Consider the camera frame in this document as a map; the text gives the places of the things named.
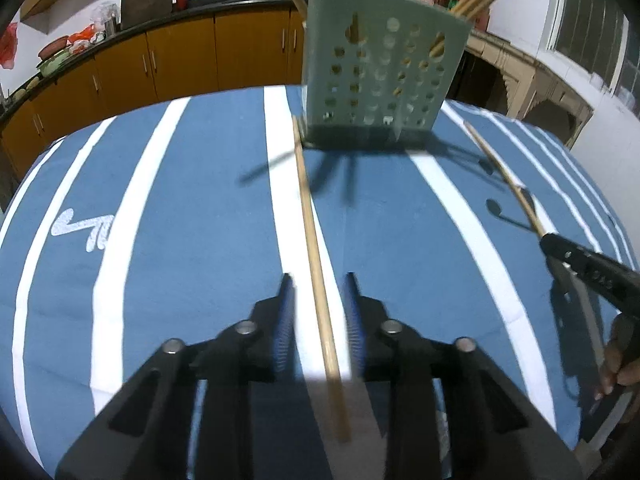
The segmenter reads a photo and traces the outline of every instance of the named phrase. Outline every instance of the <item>hole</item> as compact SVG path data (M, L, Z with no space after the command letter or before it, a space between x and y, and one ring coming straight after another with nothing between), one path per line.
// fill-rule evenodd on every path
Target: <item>hole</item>
M387 34L384 38L382 38L382 44L385 46L385 48L393 48L396 44L396 38Z
M386 30L389 32L397 32L400 30L400 21L397 18L389 18L386 20Z
M353 17L351 19L351 25L346 28L344 31L344 36L349 40L351 44L365 44L367 43L367 37L364 33L363 28L360 26L360 22L358 20L358 13L354 12Z
M433 59L442 59L442 56L444 56L444 50L445 37L444 34L439 32L436 39L433 40L433 43L431 43L431 46L429 47L429 56Z

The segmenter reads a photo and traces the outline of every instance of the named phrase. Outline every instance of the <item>blue tablecloth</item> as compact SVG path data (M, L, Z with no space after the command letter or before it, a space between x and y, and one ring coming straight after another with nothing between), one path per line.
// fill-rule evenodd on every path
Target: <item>blue tablecloth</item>
M300 112L299 88L176 100L87 127L37 160L0 231L0 406L48 472L162 341L214 337L273 296L283 272L297 288L298 371L324 375L291 156ZM449 102L427 152L305 150L341 373L353 271L424 336L476 338L573 446L594 380L581 313L552 290L536 235L462 120L529 189L546 229L637 267L593 181L538 128ZM606 338L615 311L594 309ZM280 446L289 473L258 450L257 478L380 478L381 415L366 390L350 395L355 454L315 422L322 392L308 391ZM263 440L286 420L266 405L276 411L257 423Z

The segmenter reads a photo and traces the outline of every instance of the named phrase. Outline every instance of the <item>plastic bag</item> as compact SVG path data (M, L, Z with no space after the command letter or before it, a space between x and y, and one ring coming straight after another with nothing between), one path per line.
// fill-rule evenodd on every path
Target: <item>plastic bag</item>
M14 67L15 53L18 51L18 23L10 23L0 38L0 65L11 70Z
M69 43L74 44L76 41L79 41L79 40L89 41L94 34L95 34L95 27L94 27L94 24L92 23L91 25L86 27L84 30L81 30L80 32L76 32L75 34L72 34L71 36L69 36Z

